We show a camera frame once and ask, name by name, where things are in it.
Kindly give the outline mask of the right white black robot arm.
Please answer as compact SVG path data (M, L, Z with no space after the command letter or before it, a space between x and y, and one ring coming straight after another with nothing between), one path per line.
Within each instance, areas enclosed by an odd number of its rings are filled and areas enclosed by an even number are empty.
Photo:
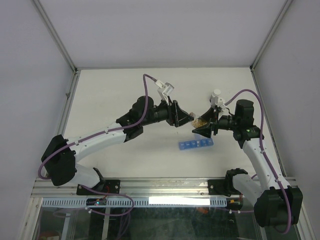
M255 220L260 227L286 226L290 228L299 221L303 194L298 187L292 187L283 177L281 170L268 158L268 150L262 129L254 124L254 103L240 99L236 102L234 114L224 115L225 106L213 103L201 116L206 124L197 127L193 133L210 138L219 130L233 132L233 138L249 158L259 183L240 168L227 171L223 187L226 192L243 194L253 205Z

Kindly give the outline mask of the clear capsule bottle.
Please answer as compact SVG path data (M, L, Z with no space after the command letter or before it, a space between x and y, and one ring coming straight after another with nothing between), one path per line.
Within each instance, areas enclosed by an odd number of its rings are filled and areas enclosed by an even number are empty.
M196 129L205 126L208 121L203 119L201 116L191 112L189 114L191 117L193 117L193 120L191 121L191 125Z

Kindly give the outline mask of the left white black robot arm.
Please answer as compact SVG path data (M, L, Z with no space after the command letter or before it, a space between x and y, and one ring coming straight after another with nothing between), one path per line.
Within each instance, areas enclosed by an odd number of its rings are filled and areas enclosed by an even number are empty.
M69 139L61 134L54 136L41 157L40 167L46 170L46 179L56 187L75 183L97 195L105 189L105 179L97 168L85 167L80 160L104 148L133 140L144 132L144 126L165 121L178 128L193 119L176 100L161 100L155 105L151 97L141 96L126 114L103 129Z

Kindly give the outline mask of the blue weekly pill organizer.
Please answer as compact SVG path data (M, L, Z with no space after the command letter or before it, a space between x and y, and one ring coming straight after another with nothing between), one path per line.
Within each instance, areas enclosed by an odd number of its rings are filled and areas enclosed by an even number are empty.
M213 145L214 141L212 138L196 135L194 139L180 141L178 143L178 148L180 151L186 151L192 149L212 147Z

